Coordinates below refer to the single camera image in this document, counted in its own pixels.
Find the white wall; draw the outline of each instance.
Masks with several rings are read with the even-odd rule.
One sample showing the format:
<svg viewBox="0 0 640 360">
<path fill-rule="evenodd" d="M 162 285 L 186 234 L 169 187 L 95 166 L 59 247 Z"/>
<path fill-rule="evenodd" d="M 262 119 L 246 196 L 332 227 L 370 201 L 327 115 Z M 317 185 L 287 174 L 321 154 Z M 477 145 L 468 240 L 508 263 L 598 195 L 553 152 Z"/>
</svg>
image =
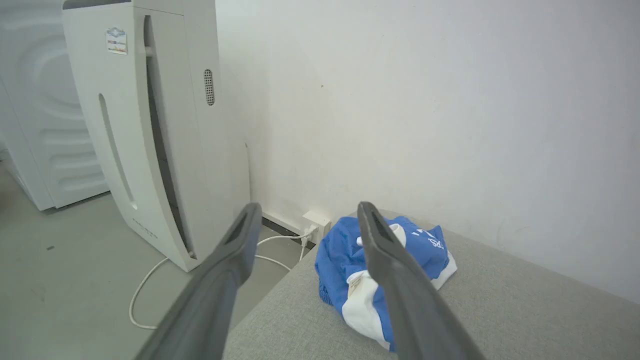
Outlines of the white wall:
<svg viewBox="0 0 640 360">
<path fill-rule="evenodd" d="M 218 0 L 252 197 L 293 221 L 370 200 L 640 302 L 637 19 L 636 1 Z"/>
</svg>

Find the wall socket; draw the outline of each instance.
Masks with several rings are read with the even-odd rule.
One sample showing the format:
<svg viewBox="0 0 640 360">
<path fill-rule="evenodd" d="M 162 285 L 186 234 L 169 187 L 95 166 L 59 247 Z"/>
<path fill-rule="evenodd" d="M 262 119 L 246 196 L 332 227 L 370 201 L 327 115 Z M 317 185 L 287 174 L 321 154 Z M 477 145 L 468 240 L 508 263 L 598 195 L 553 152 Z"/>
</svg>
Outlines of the wall socket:
<svg viewBox="0 0 640 360">
<path fill-rule="evenodd" d="M 308 211 L 302 217 L 305 221 L 305 224 L 303 224 L 303 234 L 309 232 L 312 226 L 316 226 L 317 231 L 314 231 L 312 236 L 309 237 L 309 241 L 315 243 L 316 245 L 319 244 L 320 240 L 322 240 L 324 236 L 329 232 L 329 229 L 331 229 L 331 220 L 325 218 L 320 214 L 314 213 L 313 211 Z"/>
</svg>

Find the white power cable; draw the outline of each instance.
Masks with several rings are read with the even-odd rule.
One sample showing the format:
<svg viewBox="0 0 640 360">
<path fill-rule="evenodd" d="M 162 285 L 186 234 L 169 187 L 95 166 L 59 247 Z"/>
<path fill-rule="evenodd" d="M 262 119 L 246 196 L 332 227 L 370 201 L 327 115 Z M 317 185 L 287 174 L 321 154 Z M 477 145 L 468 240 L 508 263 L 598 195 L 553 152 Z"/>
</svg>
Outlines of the white power cable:
<svg viewBox="0 0 640 360">
<path fill-rule="evenodd" d="M 300 239 L 300 242 L 302 243 L 302 251 L 300 251 L 300 259 L 298 260 L 298 262 L 300 262 L 300 260 L 302 260 L 302 257 L 305 254 L 305 247 L 307 246 L 307 237 L 311 234 L 313 234 L 313 232 L 315 231 L 315 229 L 311 229 L 307 234 L 304 235 L 300 235 L 300 236 L 286 236 L 286 235 L 278 235 L 278 236 L 272 236 L 270 238 L 266 238 L 260 242 L 258 242 L 257 245 L 260 245 L 262 243 L 266 243 L 269 240 L 274 240 L 274 239 Z M 264 259 L 267 261 L 270 261 L 272 263 L 276 263 L 280 266 L 282 266 L 283 268 L 287 269 L 288 271 L 291 271 L 291 268 L 289 268 L 287 265 L 271 259 L 271 258 L 267 258 L 266 256 L 262 256 L 262 255 L 256 255 L 256 258 L 259 259 Z M 165 262 L 167 262 L 167 260 L 169 260 L 169 258 L 164 258 L 162 260 L 160 260 L 160 262 L 158 264 L 156 264 L 154 267 L 151 268 L 151 270 L 149 270 L 149 272 L 147 273 L 147 275 L 142 279 L 142 281 L 140 282 L 140 285 L 138 285 L 138 288 L 136 289 L 136 291 L 133 293 L 133 297 L 131 298 L 131 302 L 129 303 L 129 320 L 131 320 L 131 323 L 133 323 L 133 325 L 140 327 L 142 329 L 148 329 L 148 330 L 155 330 L 157 329 L 157 326 L 153 326 L 153 325 L 142 325 L 140 323 L 138 323 L 136 321 L 136 319 L 133 318 L 133 304 L 136 302 L 136 298 L 138 297 L 138 293 L 140 292 L 140 289 L 142 289 L 142 286 L 144 286 L 145 282 L 147 282 L 147 279 L 151 276 L 151 274 L 153 274 L 159 267 L 160 265 L 164 264 Z"/>
<path fill-rule="evenodd" d="M 142 329 L 149 329 L 149 330 L 156 330 L 158 328 L 157 326 L 142 325 L 142 324 L 138 323 L 136 321 L 136 319 L 133 318 L 133 304 L 136 302 L 136 297 L 138 297 L 138 293 L 140 292 L 140 289 L 142 289 L 142 286 L 145 284 L 145 282 L 147 282 L 147 279 L 151 276 L 151 274 L 154 273 L 154 271 L 157 268 L 160 267 L 160 265 L 164 264 L 167 260 L 169 260 L 169 258 L 164 258 L 164 259 L 160 260 L 160 262 L 158 264 L 156 264 L 154 267 L 152 267 L 151 270 L 149 270 L 149 272 L 147 273 L 147 276 L 145 276 L 145 278 L 142 279 L 142 282 L 140 283 L 140 285 L 138 285 L 138 288 L 136 289 L 136 292 L 133 293 L 133 297 L 131 298 L 131 302 L 129 303 L 129 320 L 131 320 L 133 325 L 135 325 L 137 327 L 141 327 Z"/>
</svg>

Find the white label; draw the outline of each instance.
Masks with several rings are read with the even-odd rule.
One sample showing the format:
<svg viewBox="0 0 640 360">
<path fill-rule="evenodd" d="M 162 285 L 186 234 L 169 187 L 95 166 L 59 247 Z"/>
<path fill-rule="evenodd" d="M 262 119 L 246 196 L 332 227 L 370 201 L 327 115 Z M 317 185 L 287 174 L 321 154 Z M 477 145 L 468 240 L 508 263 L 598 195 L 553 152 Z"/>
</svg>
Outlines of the white label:
<svg viewBox="0 0 640 360">
<path fill-rule="evenodd" d="M 107 51 L 114 54 L 127 54 L 127 33 L 120 28 L 111 28 L 106 31 Z"/>
<path fill-rule="evenodd" d="M 360 282 L 362 281 L 362 275 L 358 276 L 354 281 L 351 281 L 349 283 L 349 290 L 347 291 L 347 298 L 349 298 L 351 296 L 351 294 L 356 291 L 356 289 L 358 288 L 358 285 L 360 285 Z"/>
</svg>

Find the white air purifier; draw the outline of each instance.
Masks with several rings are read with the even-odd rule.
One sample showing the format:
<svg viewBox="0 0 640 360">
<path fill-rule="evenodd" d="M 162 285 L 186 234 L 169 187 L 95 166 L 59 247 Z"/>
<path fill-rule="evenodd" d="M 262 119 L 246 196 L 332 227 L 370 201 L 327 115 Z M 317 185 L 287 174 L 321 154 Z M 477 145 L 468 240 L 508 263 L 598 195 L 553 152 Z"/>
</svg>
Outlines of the white air purifier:
<svg viewBox="0 0 640 360">
<path fill-rule="evenodd" d="M 185 271 L 249 202 L 246 145 L 223 112 L 212 0 L 66 0 L 95 152 L 129 226 Z"/>
</svg>

